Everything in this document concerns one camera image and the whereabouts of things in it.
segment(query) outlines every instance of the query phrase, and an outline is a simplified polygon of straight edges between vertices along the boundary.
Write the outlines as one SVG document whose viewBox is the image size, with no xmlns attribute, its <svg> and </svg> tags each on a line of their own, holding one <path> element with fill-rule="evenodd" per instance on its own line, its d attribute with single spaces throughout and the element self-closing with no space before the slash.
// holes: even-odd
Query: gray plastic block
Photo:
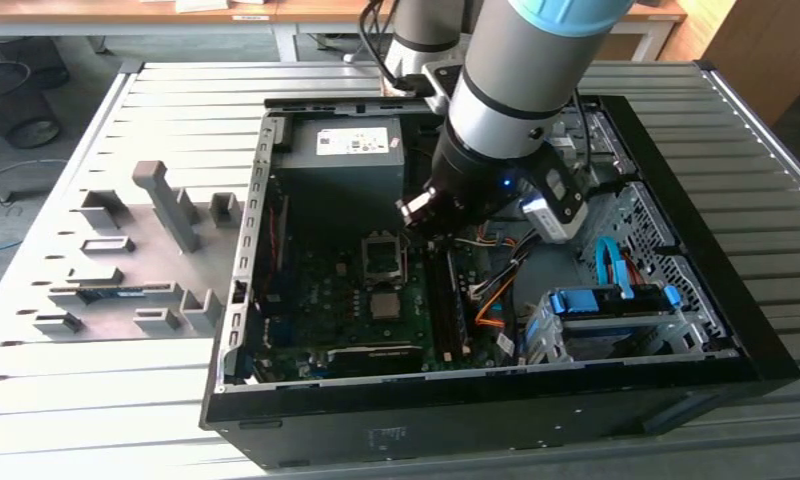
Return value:
<svg viewBox="0 0 800 480">
<path fill-rule="evenodd" d="M 187 189 L 176 188 L 172 191 L 174 192 L 177 205 L 181 207 L 184 215 L 187 215 L 187 220 L 189 220 L 189 224 L 193 225 L 199 221 L 199 213 L 196 210 L 196 205 L 192 203 L 189 194 L 187 193 Z"/>
<path fill-rule="evenodd" d="M 133 312 L 133 323 L 148 335 L 172 333 L 181 322 L 168 308 L 137 308 Z"/>
<path fill-rule="evenodd" d="M 96 253 L 129 253 L 136 249 L 130 237 L 98 237 L 89 238 L 82 242 L 80 250 L 86 255 Z"/>
<path fill-rule="evenodd" d="M 150 301 L 158 302 L 180 302 L 184 296 L 184 289 L 177 282 L 145 282 L 142 284 L 142 294 Z"/>
<path fill-rule="evenodd" d="M 82 322 L 68 312 L 38 314 L 32 325 L 45 335 L 74 334 L 82 329 Z"/>
<path fill-rule="evenodd" d="M 191 215 L 181 207 L 184 195 L 181 194 L 178 201 L 165 181 L 165 172 L 165 164 L 160 161 L 137 162 L 133 169 L 133 182 L 148 191 L 160 223 L 172 234 L 181 251 L 189 253 L 199 249 L 199 236 L 192 230 Z"/>
<path fill-rule="evenodd" d="M 48 292 L 48 298 L 60 308 L 85 307 L 89 304 L 85 297 L 80 295 L 77 290 L 65 289 L 64 287 L 52 288 Z"/>
<path fill-rule="evenodd" d="M 223 315 L 223 304 L 212 289 L 205 292 L 204 302 L 201 303 L 199 303 L 189 290 L 184 292 L 181 315 L 184 315 L 196 332 L 204 335 L 216 333 L 216 323 Z"/>
<path fill-rule="evenodd" d="M 118 285 L 124 280 L 124 274 L 118 267 L 89 266 L 81 270 L 74 268 L 68 272 L 65 281 L 80 285 Z"/>
<path fill-rule="evenodd" d="M 74 211 L 82 214 L 94 230 L 116 230 L 116 215 L 125 210 L 126 206 L 114 191 L 97 190 L 86 192 L 80 208 Z"/>
<path fill-rule="evenodd" d="M 233 193 L 215 193 L 208 206 L 211 220 L 216 228 L 239 228 L 243 220 L 243 209 Z"/>
</svg>

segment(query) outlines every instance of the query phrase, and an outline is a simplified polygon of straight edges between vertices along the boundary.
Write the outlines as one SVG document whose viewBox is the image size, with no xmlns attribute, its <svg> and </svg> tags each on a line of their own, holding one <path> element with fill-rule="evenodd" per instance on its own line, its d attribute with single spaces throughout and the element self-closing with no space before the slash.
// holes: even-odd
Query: blue connector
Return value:
<svg viewBox="0 0 800 480">
<path fill-rule="evenodd" d="M 682 295 L 679 294 L 679 289 L 672 285 L 667 285 L 664 287 L 664 295 L 667 296 L 672 308 L 682 308 Z"/>
<path fill-rule="evenodd" d="M 599 303 L 592 290 L 564 290 L 551 295 L 551 308 L 563 313 L 592 313 L 599 311 Z"/>
<path fill-rule="evenodd" d="M 563 304 L 563 297 L 559 293 L 555 293 L 549 296 L 551 298 L 551 308 L 555 310 L 555 313 L 560 315 L 565 312 L 565 305 Z"/>
</svg>

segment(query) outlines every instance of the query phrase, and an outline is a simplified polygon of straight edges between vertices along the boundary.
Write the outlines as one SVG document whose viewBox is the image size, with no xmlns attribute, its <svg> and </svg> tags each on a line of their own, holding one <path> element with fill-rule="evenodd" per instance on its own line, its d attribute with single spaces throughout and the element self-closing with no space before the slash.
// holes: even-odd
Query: white label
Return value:
<svg viewBox="0 0 800 480">
<path fill-rule="evenodd" d="M 268 15 L 235 15 L 231 18 L 241 22 L 265 22 L 269 20 Z"/>
<path fill-rule="evenodd" d="M 516 345 L 515 345 L 515 343 L 512 343 L 512 340 L 509 340 L 507 338 L 507 335 L 504 335 L 504 332 L 501 332 L 500 335 L 497 336 L 497 346 L 504 351 L 504 353 L 512 357 L 512 351 L 515 350 Z"/>
<path fill-rule="evenodd" d="M 679 15 L 650 15 L 650 20 L 652 21 L 659 21 L 659 22 L 664 22 L 664 21 L 670 21 L 670 22 L 678 22 L 682 17 Z"/>
<path fill-rule="evenodd" d="M 388 153 L 388 129 L 328 128 L 317 133 L 317 155 Z"/>
</svg>

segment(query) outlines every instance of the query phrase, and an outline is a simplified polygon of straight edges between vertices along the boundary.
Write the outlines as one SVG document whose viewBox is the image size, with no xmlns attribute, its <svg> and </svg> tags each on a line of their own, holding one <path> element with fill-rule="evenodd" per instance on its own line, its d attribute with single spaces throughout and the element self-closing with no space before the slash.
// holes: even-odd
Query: wooden desk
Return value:
<svg viewBox="0 0 800 480">
<path fill-rule="evenodd" d="M 304 33 L 355 33 L 356 22 L 367 0 L 275 0 L 273 33 L 283 61 L 296 61 L 295 36 Z M 383 17 L 391 10 L 391 0 L 383 6 Z M 664 47 L 670 32 L 687 18 L 675 0 L 660 7 L 635 5 L 614 27 L 599 56 L 605 60 L 651 61 Z"/>
<path fill-rule="evenodd" d="M 352 22 L 359 18 L 367 0 L 272 0 L 279 8 L 276 10 L 276 21 L 280 23 L 341 23 Z M 391 10 L 392 0 L 385 2 L 383 12 Z M 652 22 L 664 20 L 658 16 L 670 16 L 667 20 L 682 21 L 687 12 L 679 7 L 675 0 L 664 0 L 660 7 L 635 5 L 623 18 L 624 22 Z"/>
<path fill-rule="evenodd" d="M 174 13 L 172 3 L 138 0 L 0 0 L 0 35 L 153 35 L 272 32 L 281 61 L 297 61 L 296 35 L 355 33 L 368 0 L 269 0 L 228 10 Z M 383 6 L 383 18 L 391 9 Z M 659 8 L 635 5 L 614 28 L 604 58 L 655 60 L 687 12 L 675 0 Z"/>
<path fill-rule="evenodd" d="M 248 27 L 255 25 L 271 31 L 277 4 L 232 5 L 228 10 L 176 13 L 173 2 L 0 0 L 0 35 L 253 33 Z"/>
</svg>

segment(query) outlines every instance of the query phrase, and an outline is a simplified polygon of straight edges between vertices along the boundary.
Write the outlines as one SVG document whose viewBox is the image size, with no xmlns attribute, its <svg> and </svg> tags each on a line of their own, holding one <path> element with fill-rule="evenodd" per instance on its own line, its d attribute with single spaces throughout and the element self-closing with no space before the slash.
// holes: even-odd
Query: sticker label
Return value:
<svg viewBox="0 0 800 480">
<path fill-rule="evenodd" d="M 679 15 L 650 15 L 648 16 L 650 20 L 654 21 L 671 21 L 671 22 L 678 22 L 679 20 L 682 20 L 682 17 Z"/>
<path fill-rule="evenodd" d="M 269 20 L 268 15 L 235 15 L 231 18 L 241 22 L 265 22 Z"/>
<path fill-rule="evenodd" d="M 368 447 L 371 447 L 371 450 L 387 452 L 391 447 L 408 443 L 408 441 L 405 441 L 408 436 L 405 427 L 373 428 L 367 430 L 367 434 Z"/>
<path fill-rule="evenodd" d="M 507 335 L 504 335 L 504 332 L 500 333 L 500 335 L 497 336 L 497 346 L 500 347 L 500 349 L 504 351 L 504 353 L 512 357 L 512 352 L 516 349 L 516 344 L 512 343 L 512 340 L 509 340 L 509 338 L 507 338 Z"/>
<path fill-rule="evenodd" d="M 317 133 L 317 155 L 388 153 L 388 128 L 327 128 Z"/>
</svg>

